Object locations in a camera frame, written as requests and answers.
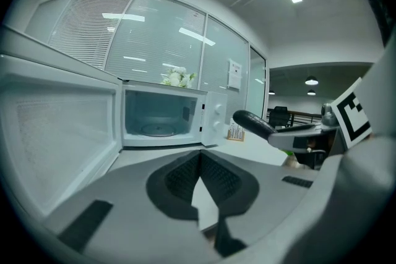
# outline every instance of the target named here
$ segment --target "window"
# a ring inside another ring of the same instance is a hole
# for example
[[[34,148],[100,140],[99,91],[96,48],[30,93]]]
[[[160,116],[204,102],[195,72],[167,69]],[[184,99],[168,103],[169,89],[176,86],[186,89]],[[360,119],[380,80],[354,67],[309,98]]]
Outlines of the window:
[[[247,91],[246,110],[262,117],[265,94],[265,59],[254,49],[250,49],[249,90]]]
[[[235,111],[244,109],[248,89],[249,45],[229,28],[209,17],[200,89],[228,95],[226,123]],[[230,60],[241,65],[241,86],[228,87]]]
[[[114,36],[106,71],[150,83],[160,83],[175,67],[198,74],[204,23],[204,14],[178,2],[133,0]]]
[[[49,45],[99,69],[130,0],[72,0]]]
[[[40,4],[26,27],[25,33],[48,43],[56,22],[70,0],[51,0]]]

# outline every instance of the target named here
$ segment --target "white microwave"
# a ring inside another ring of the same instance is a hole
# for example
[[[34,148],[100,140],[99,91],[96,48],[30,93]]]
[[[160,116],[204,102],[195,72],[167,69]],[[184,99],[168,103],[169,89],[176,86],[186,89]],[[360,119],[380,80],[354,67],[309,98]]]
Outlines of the white microwave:
[[[123,146],[155,147],[223,138],[227,95],[154,83],[123,83]]]

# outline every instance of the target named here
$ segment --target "white countertop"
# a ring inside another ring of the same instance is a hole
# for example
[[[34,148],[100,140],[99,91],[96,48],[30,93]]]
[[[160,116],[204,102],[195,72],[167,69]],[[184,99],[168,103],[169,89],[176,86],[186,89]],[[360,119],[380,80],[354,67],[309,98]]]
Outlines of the white countertop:
[[[272,147],[264,139],[245,132],[243,142],[227,140],[225,135],[228,131],[228,126],[225,128],[224,138],[221,144],[210,147],[211,150],[220,151],[229,155],[238,156],[246,160],[272,164],[281,166],[286,160],[287,154],[277,148]],[[206,148],[202,144],[182,145],[172,147],[150,147],[150,148],[128,148],[123,150],[109,171],[112,171],[123,166],[141,163],[148,160],[153,160],[161,156],[180,153],[190,150],[201,150]],[[203,230],[209,228],[217,223],[218,208],[212,200],[201,179],[194,189],[192,196],[192,206],[196,207],[199,212],[199,229]]]
[[[285,152],[280,151],[278,148],[272,147],[267,141],[256,136],[255,134],[246,131],[244,141],[239,142],[227,140],[225,137],[226,132],[227,130],[225,130],[224,138],[221,144],[214,147],[209,147],[209,149],[238,156],[246,160],[271,165],[280,166],[286,160],[287,154]],[[203,146],[202,144],[150,148],[130,147],[120,153],[117,160],[110,167],[110,171],[130,164],[153,160],[155,158],[169,154],[181,153],[191,150],[201,150],[204,148],[207,147]]]

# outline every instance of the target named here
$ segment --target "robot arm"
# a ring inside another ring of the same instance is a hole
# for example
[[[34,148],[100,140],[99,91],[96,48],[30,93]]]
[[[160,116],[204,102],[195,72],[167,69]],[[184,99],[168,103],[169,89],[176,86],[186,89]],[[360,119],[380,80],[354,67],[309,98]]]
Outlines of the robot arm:
[[[323,105],[322,120],[318,124],[275,130],[263,119],[246,110],[236,111],[233,119],[273,147],[292,151],[300,164],[313,169],[319,169],[330,154],[341,154],[346,150],[340,126],[329,104]]]

